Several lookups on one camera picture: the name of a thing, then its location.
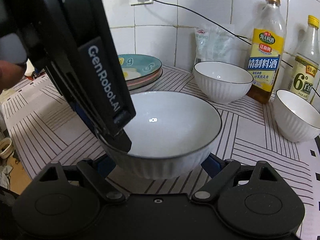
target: cloth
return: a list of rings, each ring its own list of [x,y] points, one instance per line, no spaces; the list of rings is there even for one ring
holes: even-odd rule
[[[0,186],[10,190],[10,172],[13,167],[10,165],[0,166]]]

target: bowl rim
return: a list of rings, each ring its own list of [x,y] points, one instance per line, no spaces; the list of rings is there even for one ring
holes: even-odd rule
[[[281,91],[281,90],[287,91],[287,92],[289,92],[289,93],[292,93],[292,94],[294,94],[294,95],[297,96],[297,97],[299,97],[299,96],[296,95],[295,93],[293,93],[293,92],[291,92],[291,91],[288,91],[288,90],[285,90],[285,89],[278,89],[278,90],[276,91],[276,96],[277,96],[277,98],[281,101],[281,103],[282,103],[289,111],[291,111],[292,113],[294,113],[294,112],[293,112],[289,107],[287,107],[286,104],[279,98],[279,96],[278,96],[278,91]],[[320,115],[320,113],[318,112],[318,110],[317,110],[312,104],[310,104],[308,101],[306,101],[306,102],[307,102],[309,105],[311,105],[311,106],[317,111],[317,113]],[[301,117],[297,116],[296,114],[295,114],[295,116],[298,117],[298,118],[299,118],[300,120],[302,120],[303,122],[307,123],[308,125],[311,125],[312,127],[316,128],[316,129],[320,129],[320,127],[316,127],[316,126],[308,123],[307,121],[303,120]]]
[[[247,82],[247,83],[229,82],[229,81],[224,81],[224,80],[216,79],[216,78],[214,78],[214,77],[209,77],[209,76],[207,76],[207,75],[205,75],[205,74],[200,73],[200,72],[196,69],[196,66],[197,66],[198,64],[200,64],[200,63],[203,63],[203,62],[219,62],[219,63],[224,63],[224,64],[228,64],[228,65],[232,65],[232,66],[238,67],[238,68],[242,69],[243,71],[247,72],[248,74],[250,74],[250,73],[249,73],[248,71],[246,71],[244,68],[241,68],[241,67],[239,67],[239,66],[237,66],[237,65],[234,65],[234,64],[231,64],[231,63],[226,63],[226,62],[223,62],[223,61],[205,60],[205,61],[201,61],[201,62],[195,64],[195,66],[194,66],[193,69],[194,69],[195,71],[197,71],[199,74],[204,75],[204,76],[206,76],[206,77],[208,77],[208,78],[212,78],[212,79],[218,80],[218,81],[220,81],[220,82],[225,82],[225,83],[230,83],[230,84],[239,84],[239,85],[250,84],[250,83],[252,83],[253,80],[254,80],[254,78],[253,78],[253,76],[252,76],[251,74],[250,74],[250,75],[251,75],[251,77],[252,77],[252,80],[251,80],[250,82]]]
[[[180,94],[184,94],[184,95],[188,95],[188,96],[192,96],[192,97],[198,98],[196,96],[193,96],[193,95],[190,95],[190,94],[187,94],[187,93],[183,93],[183,92],[179,92],[179,91],[144,91],[144,92],[137,92],[137,93],[134,93],[134,94],[131,94],[131,95],[150,93],[150,92],[180,93]],[[102,135],[99,133],[99,131],[95,128],[96,135],[97,135],[99,140],[101,140],[103,143],[105,143],[108,147],[110,147],[114,151],[116,151],[116,152],[118,152],[120,154],[123,154],[123,155],[127,155],[129,157],[133,157],[133,158],[144,159],[144,160],[169,160],[169,159],[176,159],[176,158],[181,158],[181,157],[185,157],[185,156],[191,155],[191,154],[193,154],[195,152],[198,152],[201,149],[204,149],[207,146],[209,146],[219,136],[219,134],[221,133],[222,124],[223,124],[222,117],[221,117],[219,111],[213,105],[211,105],[209,102],[207,102],[206,100],[204,100],[202,98],[198,98],[198,99],[200,99],[200,100],[204,101],[205,103],[207,103],[209,106],[211,106],[217,112],[218,116],[220,117],[220,128],[219,128],[219,132],[217,133],[217,135],[212,140],[210,140],[207,144],[205,144],[205,145],[201,146],[200,148],[198,148],[196,150],[193,150],[191,152],[187,152],[187,153],[179,154],[179,155],[173,155],[173,156],[169,156],[169,157],[146,157],[146,156],[130,155],[130,154],[126,153],[126,152],[119,151],[118,149],[116,149],[113,146],[109,145],[106,142],[106,140],[102,137]]]

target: human hand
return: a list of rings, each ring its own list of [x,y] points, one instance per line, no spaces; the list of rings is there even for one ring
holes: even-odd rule
[[[23,77],[26,69],[0,60],[0,94],[3,89],[9,89],[17,84]]]

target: round black pad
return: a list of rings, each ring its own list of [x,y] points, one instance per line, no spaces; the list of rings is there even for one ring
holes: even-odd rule
[[[223,192],[218,212],[232,228],[253,237],[284,236],[298,229],[304,206],[293,190],[283,184],[260,181]]]
[[[245,199],[246,207],[256,214],[272,215],[276,214],[281,208],[281,200],[270,194],[257,193]]]
[[[89,190],[55,181],[39,182],[17,199],[12,213],[17,224],[39,238],[70,237],[84,231],[97,217],[100,203]]]

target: black cable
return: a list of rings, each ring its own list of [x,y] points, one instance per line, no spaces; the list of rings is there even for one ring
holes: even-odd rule
[[[211,22],[211,23],[219,26],[220,28],[224,29],[226,32],[228,32],[228,33],[232,34],[233,36],[237,37],[237,38],[240,39],[241,41],[244,41],[245,43],[251,45],[250,42],[244,40],[244,39],[247,39],[246,37],[234,34],[233,32],[229,31],[228,29],[222,27],[220,24],[218,24],[218,23],[216,23],[216,22],[208,19],[207,17],[205,17],[205,16],[201,15],[200,13],[197,13],[197,12],[195,12],[195,11],[187,8],[187,7],[184,7],[184,6],[181,6],[181,5],[177,5],[177,4],[173,4],[173,3],[161,2],[161,1],[158,1],[158,0],[152,0],[152,1],[155,1],[155,2],[158,2],[158,3],[162,3],[162,4],[166,4],[166,5],[176,6],[176,7],[179,7],[179,8],[183,8],[183,9],[185,9],[185,10],[187,10],[187,11],[190,11],[190,12],[192,12],[192,13],[194,13],[194,14],[196,14],[196,15],[199,15],[200,17],[206,19],[207,21],[209,21],[209,22]],[[284,63],[286,63],[287,65],[289,65],[290,67],[293,68],[293,66],[292,66],[291,64],[289,64],[288,62],[284,61],[283,59],[282,59],[281,61],[283,61]]]
[[[314,87],[311,87],[315,92],[316,94],[318,95],[318,97],[320,97],[320,95],[318,94],[318,92],[314,89]]]

